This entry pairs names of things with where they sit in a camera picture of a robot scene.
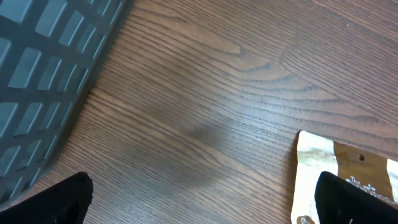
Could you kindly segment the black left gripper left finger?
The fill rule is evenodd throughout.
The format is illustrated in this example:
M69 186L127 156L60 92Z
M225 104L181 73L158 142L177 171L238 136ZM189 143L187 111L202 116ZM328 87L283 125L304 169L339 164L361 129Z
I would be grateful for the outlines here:
M83 224L92 199L92 179L78 172L1 212L1 224Z

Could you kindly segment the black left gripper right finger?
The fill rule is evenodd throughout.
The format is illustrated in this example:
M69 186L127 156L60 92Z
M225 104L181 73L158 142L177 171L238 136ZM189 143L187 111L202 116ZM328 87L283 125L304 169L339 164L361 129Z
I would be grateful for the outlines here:
M322 172L315 189L320 224L397 224L397 209L330 172Z

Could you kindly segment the beige brown snack pouch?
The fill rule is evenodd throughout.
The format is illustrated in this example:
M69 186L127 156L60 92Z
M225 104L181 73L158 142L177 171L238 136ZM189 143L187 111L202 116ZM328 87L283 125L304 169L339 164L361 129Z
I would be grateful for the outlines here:
M322 172L330 172L397 209L397 162L377 154L301 131L292 223L320 223L315 189Z

